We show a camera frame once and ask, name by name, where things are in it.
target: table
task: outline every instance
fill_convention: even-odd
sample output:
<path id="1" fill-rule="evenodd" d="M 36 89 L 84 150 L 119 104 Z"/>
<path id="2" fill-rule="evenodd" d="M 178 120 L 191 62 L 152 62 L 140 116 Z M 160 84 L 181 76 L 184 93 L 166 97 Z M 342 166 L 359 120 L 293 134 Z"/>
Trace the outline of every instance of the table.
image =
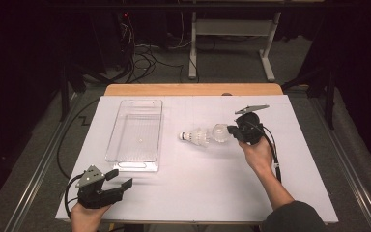
<path id="1" fill-rule="evenodd" d="M 267 2 L 266 0 L 245 0 L 252 2 Z M 269 2 L 283 2 L 282 0 L 268 0 Z M 191 23 L 191 50 L 189 53 L 188 77 L 197 77 L 197 35 L 229 35 L 229 36 L 266 36 L 267 44 L 259 50 L 264 71 L 269 82 L 275 82 L 268 54 L 270 53 L 273 36 L 275 35 L 281 13 L 275 13 L 273 20 L 235 20 L 235 19 L 198 19 L 197 13 L 192 13 Z"/>
<path id="2" fill-rule="evenodd" d="M 234 96 L 219 96 L 223 93 Z M 103 173 L 110 170 L 104 154 L 121 100 L 160 99 L 163 134 L 159 171 L 121 172 L 116 180 L 105 182 L 103 189 L 110 189 L 133 178 L 133 187 L 125 192 L 123 201 L 103 219 L 121 223 L 258 224 L 271 212 L 271 205 L 237 141 L 203 148 L 180 141 L 176 135 L 197 126 L 232 124 L 237 117 L 231 109 L 268 103 L 270 108 L 257 114 L 275 137 L 284 186 L 294 198 L 313 206 L 323 221 L 337 222 L 292 106 L 281 94 L 276 84 L 110 85 L 100 100 L 72 176 L 90 164 Z M 70 198 L 76 193 L 76 188 L 71 188 Z M 63 202 L 56 218 L 68 218 Z"/>

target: metal bar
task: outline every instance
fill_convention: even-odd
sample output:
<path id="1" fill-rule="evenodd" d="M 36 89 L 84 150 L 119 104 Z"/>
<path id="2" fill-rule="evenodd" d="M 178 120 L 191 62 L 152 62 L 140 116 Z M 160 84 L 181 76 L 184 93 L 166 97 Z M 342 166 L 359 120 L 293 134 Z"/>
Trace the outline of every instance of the metal bar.
<path id="1" fill-rule="evenodd" d="M 328 132 L 329 138 L 337 152 L 337 159 L 339 164 L 342 166 L 344 175 L 348 180 L 348 183 L 354 192 L 355 199 L 359 204 L 360 209 L 363 211 L 363 214 L 366 217 L 367 222 L 371 228 L 371 197 L 369 192 L 366 190 L 365 186 L 363 185 L 362 181 L 358 177 L 354 167 L 352 166 L 351 161 L 348 158 L 348 154 L 346 153 L 345 149 L 342 147 L 338 136 L 336 135 L 334 130 L 331 130 L 324 120 L 324 110 L 322 109 L 321 105 L 319 104 L 318 100 L 311 98 L 310 99 L 312 106 L 315 108 L 321 123 L 324 125 L 325 130 Z"/>
<path id="2" fill-rule="evenodd" d="M 188 62 L 188 78 L 197 78 L 197 49 L 195 46 L 197 40 L 196 22 L 197 13 L 192 13 L 191 21 L 191 50 L 189 51 L 189 62 Z"/>
<path id="3" fill-rule="evenodd" d="M 338 10 L 357 7 L 355 3 L 325 2 L 274 2 L 274 3 L 182 3 L 182 4 L 56 4 L 46 5 L 47 8 L 61 11 L 183 11 L 183 12 L 214 12 L 214 11 L 303 11 L 303 10 Z"/>
<path id="4" fill-rule="evenodd" d="M 20 198 L 14 213 L 12 214 L 5 231 L 15 232 L 19 230 L 30 206 L 32 205 L 33 200 L 35 199 L 36 194 L 38 193 L 47 168 L 49 167 L 53 157 L 56 155 L 56 148 L 59 146 L 60 138 L 65 133 L 68 124 L 71 122 L 71 115 L 75 111 L 80 99 L 81 96 L 77 94 L 73 94 L 71 97 L 71 110 L 66 116 L 65 120 L 59 123 L 56 131 L 50 138 L 49 144 L 43 153 L 41 161 L 38 164 L 38 167 L 36 168 L 31 180 L 29 181 L 26 190 L 23 192 L 23 195 Z"/>
<path id="5" fill-rule="evenodd" d="M 279 18 L 281 17 L 281 13 L 275 13 L 273 18 L 272 25 L 269 29 L 268 37 L 267 37 L 267 45 L 264 49 L 262 54 L 262 58 L 268 58 L 268 54 L 270 53 L 271 45 L 273 42 L 273 37 L 275 36 L 276 28 L 278 27 Z"/>
<path id="6" fill-rule="evenodd" d="M 273 75 L 270 59 L 268 59 L 268 57 L 264 57 L 264 49 L 260 49 L 258 53 L 260 55 L 261 62 L 263 64 L 265 75 L 267 76 L 267 80 L 269 82 L 275 82 L 275 75 Z"/>

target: gray carpet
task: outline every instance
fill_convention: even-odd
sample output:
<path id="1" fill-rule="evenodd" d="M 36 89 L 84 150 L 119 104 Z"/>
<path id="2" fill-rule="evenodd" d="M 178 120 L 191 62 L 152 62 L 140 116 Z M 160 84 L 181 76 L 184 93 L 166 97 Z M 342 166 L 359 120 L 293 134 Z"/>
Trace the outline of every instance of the gray carpet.
<path id="1" fill-rule="evenodd" d="M 199 81 L 205 83 L 214 82 L 267 82 L 264 71 L 256 53 L 262 47 L 264 40 L 256 39 L 245 42 L 232 42 L 229 40 L 215 41 L 212 51 L 200 51 L 197 56 L 197 68 Z M 275 42 L 271 48 L 270 60 L 276 77 L 276 82 L 281 84 L 296 77 L 301 63 L 311 42 L 298 38 L 287 43 Z M 198 47 L 211 49 L 211 39 L 201 38 Z M 179 67 L 169 67 L 156 64 L 156 69 L 150 75 L 136 82 L 141 83 L 178 83 L 196 82 L 187 79 L 188 49 L 172 49 L 161 51 L 154 48 L 153 54 L 159 62 L 171 66 L 184 65 L 182 72 Z M 147 66 L 139 61 L 136 65 L 136 76 L 144 70 L 141 66 Z M 96 100 L 104 92 L 105 87 L 98 84 L 89 84 L 87 91 L 76 102 L 76 109 L 72 117 L 88 103 Z M 305 95 L 303 88 L 293 88 L 287 91 L 293 108 L 300 122 L 300 127 L 308 143 L 309 149 L 321 173 L 322 179 L 329 192 L 333 207 L 339 217 L 339 222 L 328 226 L 328 231 L 371 231 L 365 214 L 359 207 L 355 194 L 351 189 L 345 172 L 336 154 L 336 150 L 330 141 L 324 123 L 320 120 L 317 110 L 311 100 Z M 90 122 L 96 110 L 94 102 L 76 117 L 71 124 L 59 151 L 59 161 L 65 172 L 70 175 L 74 162 L 80 152 L 81 145 L 89 126 L 85 126 L 83 120 Z M 33 137 L 18 159 L 14 170 L 7 183 L 0 192 L 0 231 L 4 231 L 22 193 L 33 176 L 41 157 L 43 156 L 50 139 L 59 125 L 61 113 L 59 95 L 53 100 L 41 120 L 35 126 Z M 346 107 L 340 99 L 339 93 L 335 97 L 334 109 L 335 131 L 340 134 L 340 140 L 344 148 L 352 156 L 361 181 L 371 194 L 371 157 L 363 142 L 357 135 L 355 126 L 346 112 Z M 70 231 L 67 222 L 54 218 L 58 209 L 61 196 L 68 180 L 59 171 L 56 157 L 52 159 L 43 178 L 42 184 L 34 194 L 35 198 L 27 214 L 20 224 L 19 231 Z M 150 231 L 181 231 L 183 227 L 147 227 Z M 207 227 L 191 226 L 193 231 L 216 231 Z M 235 228 L 222 227 L 229 231 Z M 108 224 L 103 224 L 100 231 L 108 231 Z"/>

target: wooden table edge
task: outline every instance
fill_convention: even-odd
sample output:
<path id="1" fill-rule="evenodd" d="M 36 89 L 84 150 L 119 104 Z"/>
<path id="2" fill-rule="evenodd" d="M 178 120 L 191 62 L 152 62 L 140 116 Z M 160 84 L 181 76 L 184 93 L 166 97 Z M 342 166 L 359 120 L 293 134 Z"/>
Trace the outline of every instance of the wooden table edge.
<path id="1" fill-rule="evenodd" d="M 105 96 L 265 96 L 283 95 L 275 83 L 111 84 Z"/>

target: sleeve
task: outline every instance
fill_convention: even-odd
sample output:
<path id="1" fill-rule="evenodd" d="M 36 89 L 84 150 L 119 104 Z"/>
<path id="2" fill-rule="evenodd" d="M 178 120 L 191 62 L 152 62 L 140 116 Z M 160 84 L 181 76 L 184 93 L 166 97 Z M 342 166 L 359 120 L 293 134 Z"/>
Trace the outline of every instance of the sleeve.
<path id="1" fill-rule="evenodd" d="M 263 232 L 326 232 L 326 226 L 314 208 L 294 201 L 273 211 L 261 226 Z"/>

